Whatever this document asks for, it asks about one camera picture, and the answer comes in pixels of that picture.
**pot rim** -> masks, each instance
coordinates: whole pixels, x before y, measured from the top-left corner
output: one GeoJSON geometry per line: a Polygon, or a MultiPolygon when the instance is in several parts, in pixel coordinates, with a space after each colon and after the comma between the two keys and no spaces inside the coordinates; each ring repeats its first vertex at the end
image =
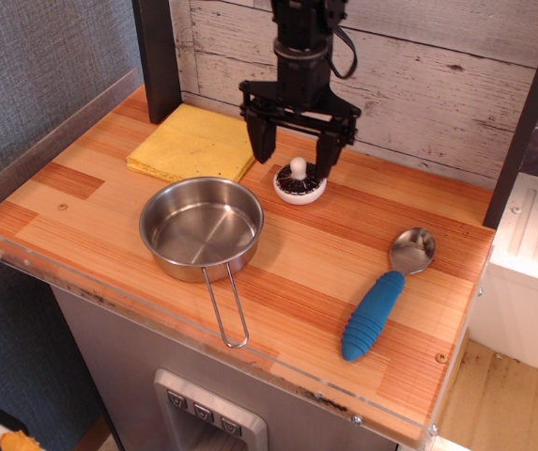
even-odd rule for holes
{"type": "Polygon", "coordinates": [[[142,212],[140,214],[140,217],[139,217],[139,234],[140,234],[140,236],[142,238],[142,241],[146,245],[147,249],[152,253],[152,255],[155,258],[161,260],[162,262],[175,265],[177,267],[195,268],[195,269],[202,270],[203,268],[207,268],[207,269],[208,268],[214,268],[214,267],[218,267],[218,266],[233,262],[233,261],[237,260],[238,258],[241,258],[245,254],[247,254],[251,249],[253,249],[256,246],[256,244],[258,242],[258,239],[260,238],[260,233],[262,232],[262,229],[264,227],[264,223],[265,223],[265,212],[264,212],[264,209],[262,207],[262,204],[260,203],[260,200],[258,199],[258,197],[249,188],[247,188],[247,187],[241,185],[240,183],[237,183],[236,181],[233,181],[231,179],[226,179],[226,178],[221,178],[221,177],[211,177],[211,176],[193,177],[193,178],[182,179],[182,180],[173,182],[173,183],[165,186],[164,188],[160,189],[154,195],[151,196],[151,198],[144,205],[144,207],[142,209],[142,212]],[[177,190],[177,189],[181,188],[182,186],[187,186],[189,184],[195,184],[195,183],[201,183],[201,182],[204,182],[204,181],[213,181],[213,182],[225,183],[225,184],[231,185],[233,187],[236,187],[236,189],[239,189],[242,192],[244,192],[247,196],[249,196],[254,201],[255,205],[257,206],[258,213],[259,213],[258,214],[259,221],[258,221],[257,229],[254,232],[254,236],[246,244],[245,247],[240,249],[238,252],[234,253],[232,256],[230,256],[228,258],[224,258],[222,260],[209,262],[209,263],[187,263],[187,262],[182,262],[182,261],[176,261],[176,260],[167,258],[165,256],[162,256],[156,250],[156,247],[154,245],[152,245],[152,243],[150,242],[150,240],[147,237],[147,234],[144,231],[144,229],[145,229],[144,228],[144,220],[146,218],[146,215],[149,214],[149,209],[154,204],[154,202],[159,197],[164,195],[166,192],[177,190]]]}

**metal spoon head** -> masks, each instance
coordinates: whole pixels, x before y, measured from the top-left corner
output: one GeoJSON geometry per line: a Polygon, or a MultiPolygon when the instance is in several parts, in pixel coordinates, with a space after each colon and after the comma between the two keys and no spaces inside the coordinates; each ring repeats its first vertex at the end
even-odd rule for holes
{"type": "Polygon", "coordinates": [[[421,272],[429,266],[436,253],[436,241],[425,228],[407,230],[393,242],[390,260],[394,271],[403,275],[421,272]]]}

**orange object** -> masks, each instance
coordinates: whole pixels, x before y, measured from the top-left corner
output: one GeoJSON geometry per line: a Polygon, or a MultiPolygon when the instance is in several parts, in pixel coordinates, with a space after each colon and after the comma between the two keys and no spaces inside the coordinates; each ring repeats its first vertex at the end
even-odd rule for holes
{"type": "Polygon", "coordinates": [[[21,430],[17,432],[6,432],[0,439],[2,451],[40,451],[39,443],[24,434],[21,430]]]}

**blue fabric wall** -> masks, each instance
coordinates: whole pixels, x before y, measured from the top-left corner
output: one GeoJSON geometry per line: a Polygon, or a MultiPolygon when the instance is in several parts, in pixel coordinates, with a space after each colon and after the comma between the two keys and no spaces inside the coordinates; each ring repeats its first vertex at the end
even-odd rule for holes
{"type": "MultiPolygon", "coordinates": [[[[0,170],[138,67],[129,0],[0,0],[0,170]]],[[[0,408],[71,450],[93,390],[50,289],[0,264],[0,408]]]]}

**black metal pole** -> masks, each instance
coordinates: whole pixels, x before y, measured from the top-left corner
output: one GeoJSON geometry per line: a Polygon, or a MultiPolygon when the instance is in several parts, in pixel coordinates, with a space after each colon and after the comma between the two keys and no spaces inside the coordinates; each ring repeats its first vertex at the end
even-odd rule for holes
{"type": "Polygon", "coordinates": [[[182,103],[171,9],[168,0],[132,2],[149,120],[158,124],[182,103]]]}
{"type": "Polygon", "coordinates": [[[498,228],[500,219],[511,195],[516,177],[519,173],[525,151],[531,140],[531,135],[538,122],[538,68],[531,83],[530,92],[525,101],[523,112],[516,126],[515,136],[509,146],[504,164],[500,171],[494,195],[490,201],[484,218],[484,226],[498,228]]]}

